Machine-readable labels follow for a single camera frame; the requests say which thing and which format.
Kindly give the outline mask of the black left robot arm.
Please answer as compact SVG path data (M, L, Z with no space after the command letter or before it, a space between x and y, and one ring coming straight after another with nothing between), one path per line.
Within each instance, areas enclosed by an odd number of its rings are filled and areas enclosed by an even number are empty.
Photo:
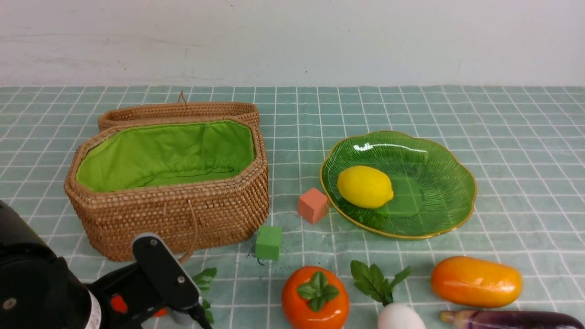
M1 204L3 329L139 329L165 308L137 264L82 283L8 204Z

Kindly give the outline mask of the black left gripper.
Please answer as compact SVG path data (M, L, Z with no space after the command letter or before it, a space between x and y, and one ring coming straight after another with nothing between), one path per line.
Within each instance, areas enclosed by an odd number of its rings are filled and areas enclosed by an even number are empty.
M86 329L140 329L170 304L170 277L158 264L134 263L88 285Z

